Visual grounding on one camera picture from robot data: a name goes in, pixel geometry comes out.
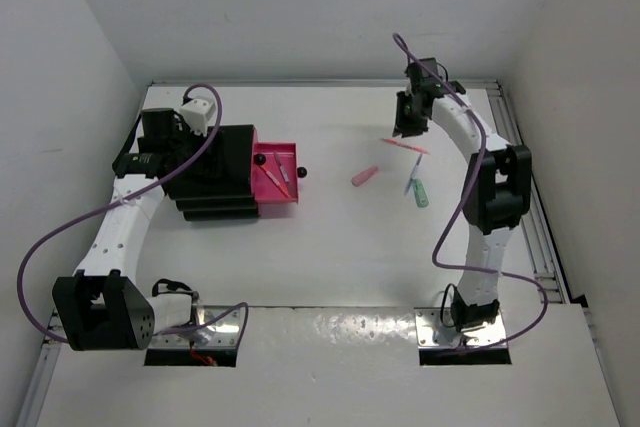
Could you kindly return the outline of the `orange pen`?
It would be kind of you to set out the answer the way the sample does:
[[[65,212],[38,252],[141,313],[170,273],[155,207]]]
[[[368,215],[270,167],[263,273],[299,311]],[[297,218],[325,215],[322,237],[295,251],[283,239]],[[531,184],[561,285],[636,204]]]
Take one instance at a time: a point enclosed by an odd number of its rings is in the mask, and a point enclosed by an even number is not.
[[[260,165],[260,169],[271,181],[271,183],[283,194],[285,198],[290,197],[287,189],[281,184],[278,178],[269,169],[267,169],[264,165]]]
[[[413,152],[417,152],[417,153],[419,153],[421,155],[430,155],[430,153],[426,149],[421,148],[421,147],[417,147],[417,146],[413,146],[413,145],[405,143],[405,142],[401,142],[401,141],[394,140],[394,139],[391,139],[391,138],[381,138],[380,140],[382,142],[384,142],[385,144],[392,145],[394,147],[399,147],[399,148],[402,148],[402,149],[405,149],[405,150],[410,150],[410,151],[413,151]]]

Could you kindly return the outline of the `black drawer cabinet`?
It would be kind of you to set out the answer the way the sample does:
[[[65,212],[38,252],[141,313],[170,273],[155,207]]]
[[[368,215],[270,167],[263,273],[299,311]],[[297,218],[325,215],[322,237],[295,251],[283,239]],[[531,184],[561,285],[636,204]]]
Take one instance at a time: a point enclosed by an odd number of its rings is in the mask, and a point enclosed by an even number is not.
[[[163,185],[189,222],[259,217],[251,185],[256,129],[219,128],[212,144],[188,169]]]

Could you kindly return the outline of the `grey ballpoint pen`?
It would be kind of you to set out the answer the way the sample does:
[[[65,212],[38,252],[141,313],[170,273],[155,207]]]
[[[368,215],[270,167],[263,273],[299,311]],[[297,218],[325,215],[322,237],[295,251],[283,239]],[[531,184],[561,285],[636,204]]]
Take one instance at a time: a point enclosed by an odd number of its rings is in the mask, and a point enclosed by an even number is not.
[[[282,178],[283,178],[284,182],[288,185],[290,179],[289,179],[288,173],[286,171],[286,168],[284,167],[284,164],[282,162],[281,156],[279,155],[278,152],[274,152],[274,159],[276,161],[276,164],[277,164],[277,166],[279,168],[279,171],[280,171],[280,173],[282,175]]]

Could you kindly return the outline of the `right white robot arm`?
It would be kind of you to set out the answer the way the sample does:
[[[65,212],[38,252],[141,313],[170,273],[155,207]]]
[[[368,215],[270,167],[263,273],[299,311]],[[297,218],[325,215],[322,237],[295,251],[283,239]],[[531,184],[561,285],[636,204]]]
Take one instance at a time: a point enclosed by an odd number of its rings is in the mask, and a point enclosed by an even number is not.
[[[408,86],[397,94],[392,135],[420,136],[433,122],[467,162],[459,213],[469,226],[469,241],[448,325],[461,332],[497,317],[506,243],[530,209],[532,155],[498,135],[470,106],[459,82],[447,85],[415,61],[405,75]]]

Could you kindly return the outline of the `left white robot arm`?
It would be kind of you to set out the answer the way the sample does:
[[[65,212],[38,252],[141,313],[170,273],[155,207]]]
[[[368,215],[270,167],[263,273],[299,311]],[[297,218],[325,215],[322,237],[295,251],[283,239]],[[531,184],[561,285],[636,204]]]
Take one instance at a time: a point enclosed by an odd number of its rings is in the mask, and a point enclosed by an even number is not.
[[[216,101],[144,110],[112,164],[112,200],[89,251],[52,295],[75,351],[144,350],[155,334],[191,323],[189,287],[144,295],[136,285],[142,247],[171,181],[200,160],[220,126]]]

